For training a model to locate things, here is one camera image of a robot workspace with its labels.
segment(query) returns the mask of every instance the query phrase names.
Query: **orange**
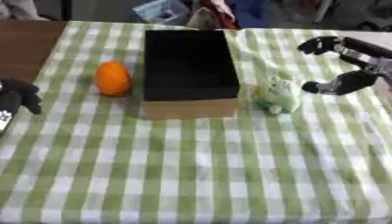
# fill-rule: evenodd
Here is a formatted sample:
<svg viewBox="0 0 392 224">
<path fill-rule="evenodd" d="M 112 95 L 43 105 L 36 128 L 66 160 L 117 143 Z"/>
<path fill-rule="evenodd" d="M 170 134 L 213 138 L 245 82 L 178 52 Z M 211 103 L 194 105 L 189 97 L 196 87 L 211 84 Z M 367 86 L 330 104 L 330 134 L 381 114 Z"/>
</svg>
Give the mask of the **orange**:
<svg viewBox="0 0 392 224">
<path fill-rule="evenodd" d="M 130 89 L 130 76 L 122 63 L 108 61 L 96 70 L 95 84 L 104 95 L 123 95 Z"/>
</svg>

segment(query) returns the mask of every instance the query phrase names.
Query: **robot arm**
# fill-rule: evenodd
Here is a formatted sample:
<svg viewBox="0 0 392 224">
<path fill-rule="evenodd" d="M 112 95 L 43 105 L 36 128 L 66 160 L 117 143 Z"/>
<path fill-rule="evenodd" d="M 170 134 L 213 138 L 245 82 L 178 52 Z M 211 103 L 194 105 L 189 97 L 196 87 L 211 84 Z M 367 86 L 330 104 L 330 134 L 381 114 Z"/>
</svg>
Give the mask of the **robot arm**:
<svg viewBox="0 0 392 224">
<path fill-rule="evenodd" d="M 33 85 L 13 79 L 0 79 L 0 134 L 5 132 L 20 106 L 33 114 L 41 113 L 39 89 Z"/>
<path fill-rule="evenodd" d="M 382 77 L 392 87 L 392 51 L 354 38 L 318 37 L 304 42 L 298 50 L 320 55 L 335 52 L 360 70 L 344 73 L 329 83 L 306 82 L 303 90 L 314 94 L 345 95 L 375 84 Z"/>
</svg>

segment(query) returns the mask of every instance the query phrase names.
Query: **box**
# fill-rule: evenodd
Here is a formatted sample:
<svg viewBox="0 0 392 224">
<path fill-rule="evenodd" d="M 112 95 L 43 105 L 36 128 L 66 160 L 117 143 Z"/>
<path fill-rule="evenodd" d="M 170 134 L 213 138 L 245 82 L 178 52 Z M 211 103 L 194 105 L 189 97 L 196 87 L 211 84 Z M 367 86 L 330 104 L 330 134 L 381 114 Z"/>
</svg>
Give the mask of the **box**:
<svg viewBox="0 0 392 224">
<path fill-rule="evenodd" d="M 178 0 L 156 0 L 132 9 L 144 22 L 161 25 L 182 25 L 189 10 Z"/>
<path fill-rule="evenodd" d="M 239 82 L 223 31 L 147 31 L 148 119 L 232 116 Z"/>
</svg>

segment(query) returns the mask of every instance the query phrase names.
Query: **plush frog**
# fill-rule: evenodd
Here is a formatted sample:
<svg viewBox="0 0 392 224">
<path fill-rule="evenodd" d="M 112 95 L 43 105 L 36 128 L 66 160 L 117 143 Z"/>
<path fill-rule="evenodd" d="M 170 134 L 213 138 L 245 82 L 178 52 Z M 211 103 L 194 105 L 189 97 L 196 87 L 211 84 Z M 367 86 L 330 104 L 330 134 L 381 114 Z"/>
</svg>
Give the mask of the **plush frog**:
<svg viewBox="0 0 392 224">
<path fill-rule="evenodd" d="M 270 77 L 252 93 L 254 101 L 271 114 L 292 113 L 300 104 L 300 88 L 294 80 Z"/>
</svg>

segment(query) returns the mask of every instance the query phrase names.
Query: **floor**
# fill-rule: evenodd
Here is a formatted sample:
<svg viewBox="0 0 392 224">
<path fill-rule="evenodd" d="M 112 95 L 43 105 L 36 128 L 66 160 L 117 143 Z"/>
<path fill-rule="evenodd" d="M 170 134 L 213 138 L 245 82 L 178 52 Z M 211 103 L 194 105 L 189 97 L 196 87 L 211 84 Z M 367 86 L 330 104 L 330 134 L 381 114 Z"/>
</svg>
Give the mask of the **floor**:
<svg viewBox="0 0 392 224">
<path fill-rule="evenodd" d="M 152 0 L 83 0 L 73 1 L 73 19 L 81 21 L 106 22 L 140 22 L 132 13 L 132 8 Z M 189 4 L 192 0 L 182 0 Z M 60 0 L 36 0 L 41 14 L 53 18 L 61 18 Z M 294 22 L 287 15 L 282 1 L 270 0 L 266 10 L 269 17 L 269 26 L 275 28 L 308 28 L 308 29 L 339 29 L 337 25 L 326 18 L 321 24 Z"/>
</svg>

